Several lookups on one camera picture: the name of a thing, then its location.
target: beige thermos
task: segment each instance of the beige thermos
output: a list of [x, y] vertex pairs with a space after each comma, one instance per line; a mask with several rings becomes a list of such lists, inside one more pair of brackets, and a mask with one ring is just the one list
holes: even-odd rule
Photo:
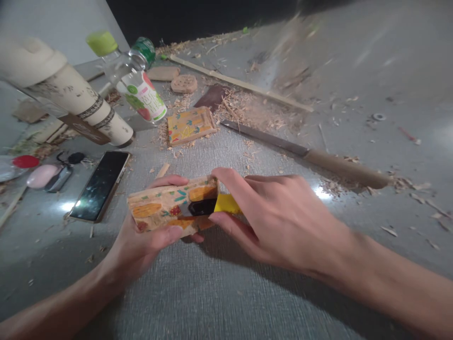
[[39, 39], [27, 38], [22, 44], [10, 42], [1, 54], [2, 75], [12, 85], [24, 89], [34, 98], [45, 98], [67, 110], [101, 132], [118, 148], [126, 147], [134, 140], [134, 130], [59, 51]]

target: hand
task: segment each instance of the hand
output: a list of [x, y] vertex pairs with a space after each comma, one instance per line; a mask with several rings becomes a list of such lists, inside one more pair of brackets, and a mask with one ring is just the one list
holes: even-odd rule
[[300, 176], [247, 176], [212, 171], [228, 188], [250, 226], [225, 212], [209, 219], [257, 261], [302, 272], [328, 274], [338, 251], [348, 247], [350, 230], [327, 210]]
[[[188, 182], [185, 177], [170, 175], [156, 179], [147, 189], [167, 185], [183, 186]], [[124, 287], [142, 276], [159, 251], [176, 243], [182, 231], [179, 226], [165, 226], [140, 233], [131, 213], [128, 212], [112, 249], [99, 265], [101, 275]], [[203, 236], [195, 234], [192, 239], [201, 242]]]

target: red cap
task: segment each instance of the red cap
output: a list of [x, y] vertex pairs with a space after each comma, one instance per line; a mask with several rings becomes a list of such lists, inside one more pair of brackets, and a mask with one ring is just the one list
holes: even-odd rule
[[39, 159], [30, 155], [24, 155], [13, 158], [13, 164], [22, 169], [34, 168], [39, 164]]

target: small metal washer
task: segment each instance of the small metal washer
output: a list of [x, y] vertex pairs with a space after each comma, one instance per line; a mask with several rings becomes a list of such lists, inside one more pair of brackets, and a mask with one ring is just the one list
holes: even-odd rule
[[383, 121], [383, 120], [387, 119], [387, 117], [381, 113], [375, 113], [374, 115], [372, 115], [372, 117], [374, 120], [377, 120], [377, 121]]

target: yellow utility knife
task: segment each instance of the yellow utility knife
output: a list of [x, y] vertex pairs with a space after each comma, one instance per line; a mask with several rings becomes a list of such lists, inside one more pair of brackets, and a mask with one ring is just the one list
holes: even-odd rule
[[185, 217], [211, 215], [215, 212], [242, 214], [241, 208], [230, 194], [219, 194], [217, 198], [182, 204], [179, 208], [181, 215]]

